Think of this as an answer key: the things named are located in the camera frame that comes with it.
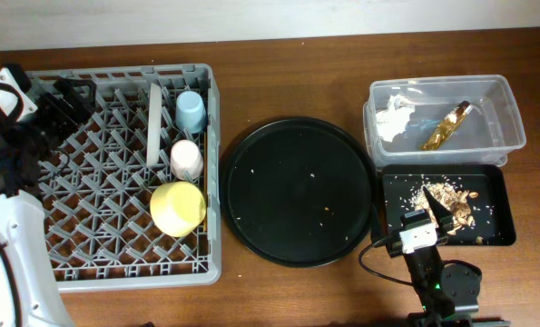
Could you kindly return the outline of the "pink plastic cup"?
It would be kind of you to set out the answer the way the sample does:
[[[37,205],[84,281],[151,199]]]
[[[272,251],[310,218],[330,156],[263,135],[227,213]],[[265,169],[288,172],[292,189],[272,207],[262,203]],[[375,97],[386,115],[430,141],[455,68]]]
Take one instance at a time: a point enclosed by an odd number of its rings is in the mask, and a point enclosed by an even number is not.
[[[199,146],[190,140],[180,140],[171,149],[173,174],[184,181],[196,181],[202,174],[204,161]]]

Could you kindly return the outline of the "blue plastic cup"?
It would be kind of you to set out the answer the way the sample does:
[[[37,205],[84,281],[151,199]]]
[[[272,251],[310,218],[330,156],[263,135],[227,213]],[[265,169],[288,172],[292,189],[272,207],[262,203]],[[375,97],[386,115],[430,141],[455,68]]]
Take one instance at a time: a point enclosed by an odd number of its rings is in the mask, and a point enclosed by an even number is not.
[[[201,96],[194,91],[182,92],[176,100],[175,119],[180,130],[191,134],[202,132],[207,125],[207,114]]]

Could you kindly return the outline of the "gold foil snack wrapper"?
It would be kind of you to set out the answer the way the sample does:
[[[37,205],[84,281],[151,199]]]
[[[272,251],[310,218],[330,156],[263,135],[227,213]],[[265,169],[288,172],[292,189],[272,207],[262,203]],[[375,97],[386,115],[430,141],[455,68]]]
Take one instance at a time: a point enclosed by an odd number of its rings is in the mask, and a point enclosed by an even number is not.
[[[441,147],[464,122],[471,109],[472,104],[468,101],[460,103],[437,125],[436,130],[421,146],[421,150],[435,151]]]

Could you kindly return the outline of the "food scraps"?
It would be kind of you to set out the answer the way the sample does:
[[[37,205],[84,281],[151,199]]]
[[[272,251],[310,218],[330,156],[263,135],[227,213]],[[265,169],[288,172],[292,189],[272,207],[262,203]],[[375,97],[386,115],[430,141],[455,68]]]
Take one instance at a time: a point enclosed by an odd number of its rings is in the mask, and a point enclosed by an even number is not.
[[[428,200],[423,191],[424,188],[426,188],[430,194],[453,215],[454,226],[448,232],[449,235],[455,236],[458,232],[466,227],[475,226],[475,218],[473,217],[471,207],[467,202],[467,198],[471,192],[468,190],[458,191],[450,183],[425,183],[419,189],[413,192],[411,198],[408,200],[408,203],[415,211],[425,210],[435,226],[438,226],[438,220],[432,213]]]

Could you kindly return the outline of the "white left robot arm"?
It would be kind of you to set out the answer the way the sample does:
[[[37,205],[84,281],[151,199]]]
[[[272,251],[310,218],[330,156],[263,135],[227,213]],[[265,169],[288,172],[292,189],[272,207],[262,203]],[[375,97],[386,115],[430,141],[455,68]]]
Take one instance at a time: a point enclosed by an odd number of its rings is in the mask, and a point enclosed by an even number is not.
[[[44,239],[41,162],[95,112],[96,84],[60,78],[26,105],[0,83],[0,326],[70,326]]]

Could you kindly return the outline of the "white paper napkin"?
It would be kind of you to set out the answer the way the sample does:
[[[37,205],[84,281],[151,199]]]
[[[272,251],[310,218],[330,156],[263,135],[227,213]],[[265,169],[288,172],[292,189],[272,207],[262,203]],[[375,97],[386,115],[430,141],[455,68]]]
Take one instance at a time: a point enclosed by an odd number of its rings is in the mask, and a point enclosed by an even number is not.
[[[410,115],[415,112],[415,105],[402,95],[391,95],[387,108],[376,113],[379,137],[388,143],[406,131]]]

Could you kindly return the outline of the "yellow bowl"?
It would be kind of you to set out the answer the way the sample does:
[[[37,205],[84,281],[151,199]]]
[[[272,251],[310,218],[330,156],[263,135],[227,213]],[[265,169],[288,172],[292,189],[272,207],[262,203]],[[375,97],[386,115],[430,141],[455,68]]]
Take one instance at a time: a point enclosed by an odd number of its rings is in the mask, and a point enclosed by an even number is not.
[[[201,190],[188,182],[166,183],[151,196],[150,214],[159,230],[171,237],[184,237],[197,228],[206,216]]]

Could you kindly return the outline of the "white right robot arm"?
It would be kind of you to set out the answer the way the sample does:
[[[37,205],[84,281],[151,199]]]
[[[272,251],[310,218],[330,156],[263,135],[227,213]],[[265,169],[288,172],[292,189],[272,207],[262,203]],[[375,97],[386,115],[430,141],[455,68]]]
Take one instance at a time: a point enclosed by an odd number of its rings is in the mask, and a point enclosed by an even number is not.
[[[453,230],[453,214],[428,189],[423,193],[428,210],[421,209],[400,217],[402,227],[385,241],[391,257],[404,258],[410,285],[423,307],[407,316],[409,326],[509,326],[501,318],[473,319],[479,311],[481,270],[460,260],[444,260],[438,251]]]

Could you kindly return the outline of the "light grey plate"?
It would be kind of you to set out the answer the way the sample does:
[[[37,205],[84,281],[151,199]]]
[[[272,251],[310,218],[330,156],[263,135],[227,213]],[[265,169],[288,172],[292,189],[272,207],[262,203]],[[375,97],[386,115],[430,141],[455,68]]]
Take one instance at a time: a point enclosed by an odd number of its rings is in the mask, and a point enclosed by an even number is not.
[[[153,167],[159,162],[161,119],[161,88],[157,84],[151,84],[146,146],[146,164],[148,167]]]

